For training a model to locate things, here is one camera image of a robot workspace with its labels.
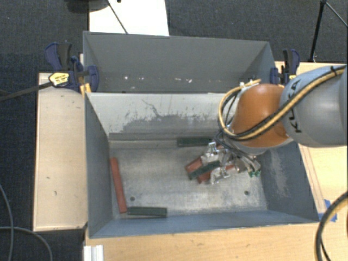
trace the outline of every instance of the wooden table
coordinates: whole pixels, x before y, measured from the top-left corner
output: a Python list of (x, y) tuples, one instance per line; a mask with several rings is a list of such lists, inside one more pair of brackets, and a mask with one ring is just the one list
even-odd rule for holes
[[(297, 74), (322, 65), (301, 63)], [(347, 147), (301, 146), (305, 166), (315, 168), (325, 199), (334, 201), (347, 190)], [(346, 260), (347, 208), (327, 224), (323, 241), (332, 260)], [(104, 245), (104, 260), (315, 260), (317, 223), (211, 231), (199, 233), (89, 239), (86, 245)]]

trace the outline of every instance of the black wire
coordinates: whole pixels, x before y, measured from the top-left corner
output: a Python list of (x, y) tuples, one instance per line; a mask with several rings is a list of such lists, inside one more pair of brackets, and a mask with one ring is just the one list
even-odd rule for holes
[(0, 191), (2, 193), (2, 197), (5, 200), (5, 204), (7, 207), (7, 211), (9, 213), (9, 217), (10, 217), (10, 229), (11, 229), (11, 242), (10, 242), (10, 251), (9, 251), (9, 258), (8, 261), (12, 260), (12, 253), (13, 253), (13, 244), (14, 244), (14, 239), (15, 239), (15, 231), (14, 231), (14, 223), (13, 223), (13, 216), (12, 216), (12, 211), (11, 211), (11, 206), (10, 203), (7, 199), (6, 193), (4, 191), (4, 189), (2, 188), (1, 184), (0, 184)]
[(332, 215), (332, 213), (335, 211), (335, 209), (347, 198), (348, 198), (348, 191), (346, 191), (340, 197), (338, 197), (327, 208), (327, 210), (325, 211), (324, 215), (322, 216), (322, 218), (320, 220), (319, 227), (318, 227), (318, 230), (317, 230), (316, 236), (315, 236), (315, 254), (316, 254), (318, 261), (323, 261), (320, 249), (322, 247), (325, 249), (324, 245), (322, 244), (322, 232), (324, 230), (325, 224), (326, 224), (327, 220), (330, 218), (330, 216)]
[(327, 252), (326, 252), (326, 249), (325, 249), (325, 247), (324, 247), (324, 243), (322, 242), (322, 239), (321, 239), (321, 241), (320, 241), (320, 245), (321, 245), (321, 249), (322, 249), (322, 251), (323, 251), (323, 253), (324, 253), (324, 256), (325, 256), (326, 260), (327, 260), (327, 261), (331, 261), (330, 257), (328, 256), (328, 254), (327, 254)]
[(114, 8), (113, 8), (113, 6), (111, 6), (110, 1), (109, 1), (109, 0), (106, 0), (106, 1), (107, 1), (107, 3), (108, 3), (108, 6), (110, 7), (111, 11), (113, 11), (113, 13), (114, 13), (116, 19), (118, 20), (119, 24), (121, 25), (123, 31), (125, 31), (126, 34), (129, 34), (129, 33), (127, 32), (127, 30), (125, 29), (125, 27), (123, 26), (121, 20), (119, 19), (117, 13), (115, 12), (115, 10), (114, 10)]
[(348, 24), (343, 20), (343, 18), (338, 14), (338, 12), (328, 3), (326, 2), (327, 7), (342, 21), (345, 27), (348, 28)]
[(0, 191), (2, 193), (2, 196), (3, 196), (4, 200), (5, 200), (7, 211), (9, 213), (9, 217), (10, 217), (10, 226), (0, 227), (0, 230), (10, 230), (11, 231), (11, 241), (10, 241), (10, 251), (9, 251), (8, 261), (12, 260), (12, 255), (13, 255), (13, 244), (14, 244), (14, 236), (15, 236), (14, 230), (26, 232), (26, 233), (29, 233), (31, 235), (36, 236), (46, 246), (46, 248), (48, 250), (48, 253), (49, 253), (49, 259), (50, 259), (50, 261), (53, 261), (52, 250), (51, 250), (49, 244), (47, 243), (47, 241), (42, 236), (38, 235), (37, 233), (35, 233), (35, 232), (31, 231), (31, 230), (14, 226), (11, 206), (10, 206), (10, 203), (9, 203), (9, 201), (7, 199), (6, 193), (5, 193), (4, 189), (2, 188), (1, 184), (0, 184)]
[[(10, 230), (10, 229), (12, 229), (12, 227), (8, 227), (8, 226), (0, 227), (0, 230)], [(49, 259), (50, 259), (50, 261), (53, 261), (52, 250), (51, 250), (48, 242), (41, 235), (35, 233), (34, 231), (31, 231), (29, 229), (25, 229), (25, 228), (22, 228), (22, 227), (14, 227), (13, 229), (17, 230), (17, 231), (25, 232), (25, 233), (28, 233), (28, 234), (31, 234), (31, 235), (37, 237), (46, 246), (46, 249), (47, 249), (48, 254), (49, 254)]]
[(29, 93), (32, 93), (32, 92), (37, 92), (39, 90), (42, 90), (44, 88), (51, 87), (51, 86), (52, 86), (52, 83), (51, 82), (47, 82), (47, 83), (44, 83), (44, 84), (41, 84), (41, 85), (38, 85), (38, 86), (34, 86), (34, 87), (30, 87), (30, 88), (27, 88), (27, 89), (24, 89), (24, 90), (15, 92), (15, 93), (10, 93), (8, 95), (1, 96), (0, 97), (0, 102), (7, 101), (7, 100), (10, 100), (12, 98), (20, 97), (22, 95), (29, 94)]
[[(346, 68), (346, 66), (343, 66), (343, 67), (339, 67), (339, 68), (337, 68), (337, 69), (335, 69), (335, 70), (333, 70), (333, 71), (334, 71), (334, 72), (337, 72), (337, 71), (343, 70), (343, 69), (345, 69), (345, 68)], [(330, 74), (331, 72), (332, 72), (332, 70), (330, 70), (330, 71), (328, 71), (328, 72), (322, 74), (320, 77), (314, 79), (313, 81), (318, 80), (319, 78), (324, 77), (324, 76)], [(303, 90), (304, 88), (306, 88), (309, 84), (311, 84), (313, 81), (307, 83), (307, 84), (302, 88), (302, 90)], [(311, 90), (309, 90), (307, 94), (309, 94), (309, 93), (312, 92), (313, 90), (314, 90), (314, 88), (311, 89)], [(232, 93), (226, 100), (230, 100), (231, 97), (232, 97), (234, 94), (236, 94), (237, 92), (239, 92), (239, 91), (236, 91), (236, 92)], [(293, 107), (296, 106), (296, 105), (298, 105), (305, 97), (306, 97), (306, 96), (303, 96), (302, 98), (300, 98), (299, 101), (298, 101), (296, 104), (293, 105)], [(271, 120), (271, 119), (272, 119), (274, 116), (276, 116), (280, 111), (282, 111), (289, 103), (291, 103), (291, 100), (288, 100), (287, 102), (285, 102), (276, 112), (274, 112), (274, 113), (271, 114), (270, 116), (266, 117), (264, 120), (262, 120), (260, 123), (258, 123), (257, 125), (255, 125), (255, 126), (252, 127), (251, 129), (249, 129), (249, 130), (247, 130), (247, 131), (245, 131), (245, 132), (239, 133), (239, 134), (238, 134), (238, 137), (232, 136), (232, 135), (230, 135), (230, 134), (228, 134), (228, 133), (226, 133), (226, 132), (224, 132), (224, 133), (225, 133), (226, 136), (228, 136), (230, 139), (235, 140), (235, 141), (240, 141), (240, 140), (239, 140), (240, 137), (246, 136), (246, 135), (248, 135), (248, 134), (251, 134), (251, 133), (253, 133), (254, 131), (258, 130), (260, 127), (264, 126), (269, 120)], [(223, 108), (226, 106), (226, 104), (227, 104), (227, 103), (226, 103), (226, 101), (225, 101), (224, 104), (222, 105), (222, 112), (223, 112)], [(281, 118), (282, 118), (282, 117), (280, 117), (277, 121), (275, 121), (269, 128), (264, 129), (263, 131), (261, 131), (260, 133), (258, 133), (257, 135), (255, 135), (255, 136), (253, 136), (253, 137), (243, 139), (242, 141), (251, 140), (251, 139), (254, 139), (254, 138), (256, 138), (256, 137), (258, 137), (258, 136), (264, 134), (264, 133), (267, 132), (272, 126), (274, 126), (277, 122), (279, 122), (279, 120), (280, 120)], [(224, 128), (222, 127), (222, 125), (221, 125), (221, 123), (220, 123), (219, 120), (218, 120), (218, 125), (219, 125), (220, 130), (223, 131)]]
[(228, 110), (227, 110), (227, 113), (226, 113), (225, 125), (228, 125), (228, 123), (227, 123), (228, 115), (229, 115), (229, 112), (231, 111), (232, 105), (234, 104), (234, 101), (235, 101), (236, 98), (237, 98), (237, 95), (235, 95), (233, 97), (233, 100), (232, 100), (232, 102), (230, 103), (230, 105), (228, 107)]

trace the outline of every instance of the gray bin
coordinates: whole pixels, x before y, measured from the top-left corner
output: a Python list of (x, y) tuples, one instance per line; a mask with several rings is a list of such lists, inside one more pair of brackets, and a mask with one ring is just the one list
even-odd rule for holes
[[(214, 136), (230, 88), (268, 80), (267, 42), (84, 32), (84, 62), (101, 73), (85, 100), (91, 238), (319, 221), (297, 144), (259, 156), (261, 177), (232, 173), (217, 185), (190, 181), (184, 169), (204, 146), (177, 146)], [(119, 160), (127, 206), (166, 207), (167, 218), (121, 217), (110, 157)]]

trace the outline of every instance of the orange object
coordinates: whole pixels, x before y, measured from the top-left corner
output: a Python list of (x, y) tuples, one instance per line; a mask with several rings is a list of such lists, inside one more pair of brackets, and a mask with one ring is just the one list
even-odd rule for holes
[(116, 158), (110, 159), (110, 166), (111, 166), (111, 171), (113, 173), (117, 204), (119, 205), (119, 212), (120, 214), (124, 214), (127, 212), (127, 203), (126, 203), (125, 193), (123, 192), (119, 164)]
[[(279, 108), (283, 88), (274, 84), (259, 84), (250, 87), (240, 97), (231, 130), (245, 132), (273, 114)], [(241, 144), (248, 147), (272, 147), (287, 140), (286, 131), (281, 122), (275, 124), (266, 133)]]

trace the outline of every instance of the blue clamp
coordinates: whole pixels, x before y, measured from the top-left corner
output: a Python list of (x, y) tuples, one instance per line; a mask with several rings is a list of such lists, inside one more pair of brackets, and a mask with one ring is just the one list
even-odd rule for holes
[(69, 74), (69, 83), (64, 84), (63, 88), (79, 92), (83, 83), (78, 78), (84, 77), (84, 83), (90, 83), (92, 92), (96, 92), (100, 79), (96, 65), (88, 66), (84, 71), (79, 59), (76, 56), (70, 57), (70, 48), (70, 43), (53, 42), (45, 48), (45, 58), (55, 72), (64, 71)]
[(291, 80), (290, 76), (296, 75), (297, 68), (300, 65), (300, 55), (296, 50), (284, 49), (283, 55), (285, 65), (282, 65), (281, 73), (276, 67), (271, 69), (270, 83), (272, 84), (286, 85)]

